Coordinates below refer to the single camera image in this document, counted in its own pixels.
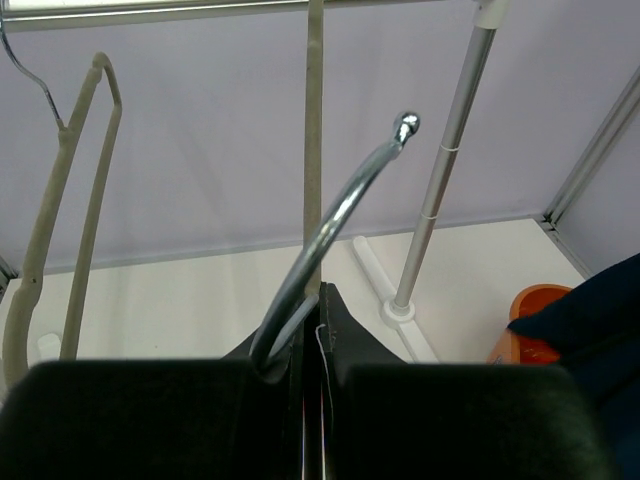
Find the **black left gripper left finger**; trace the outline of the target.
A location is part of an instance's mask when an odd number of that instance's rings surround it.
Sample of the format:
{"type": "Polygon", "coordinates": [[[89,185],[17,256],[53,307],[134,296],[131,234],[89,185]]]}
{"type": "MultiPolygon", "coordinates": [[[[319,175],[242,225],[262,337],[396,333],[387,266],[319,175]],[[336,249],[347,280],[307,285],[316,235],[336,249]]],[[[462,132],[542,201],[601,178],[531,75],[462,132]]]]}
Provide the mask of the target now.
{"type": "Polygon", "coordinates": [[[35,366],[1,411],[5,479],[297,479],[303,472],[299,309],[254,370],[219,359],[35,366]]]}

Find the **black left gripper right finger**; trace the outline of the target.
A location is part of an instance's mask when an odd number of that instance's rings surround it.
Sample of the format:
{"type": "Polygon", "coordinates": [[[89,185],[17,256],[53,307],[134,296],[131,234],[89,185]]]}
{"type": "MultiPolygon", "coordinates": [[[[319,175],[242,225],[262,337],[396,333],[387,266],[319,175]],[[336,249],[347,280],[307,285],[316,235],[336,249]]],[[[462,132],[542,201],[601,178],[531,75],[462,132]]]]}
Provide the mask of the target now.
{"type": "Polygon", "coordinates": [[[408,363],[321,288],[331,479],[616,479],[590,405],[561,368],[408,363]]]}

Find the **navy blue shorts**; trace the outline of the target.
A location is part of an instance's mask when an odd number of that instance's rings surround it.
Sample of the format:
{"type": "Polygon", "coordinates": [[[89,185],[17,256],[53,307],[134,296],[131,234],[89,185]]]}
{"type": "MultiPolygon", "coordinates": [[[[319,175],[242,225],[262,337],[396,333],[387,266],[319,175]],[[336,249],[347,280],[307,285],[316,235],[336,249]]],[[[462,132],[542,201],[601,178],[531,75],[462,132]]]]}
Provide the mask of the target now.
{"type": "Polygon", "coordinates": [[[540,314],[562,365],[591,399],[624,479],[639,477],[639,256],[601,271],[540,314]]]}

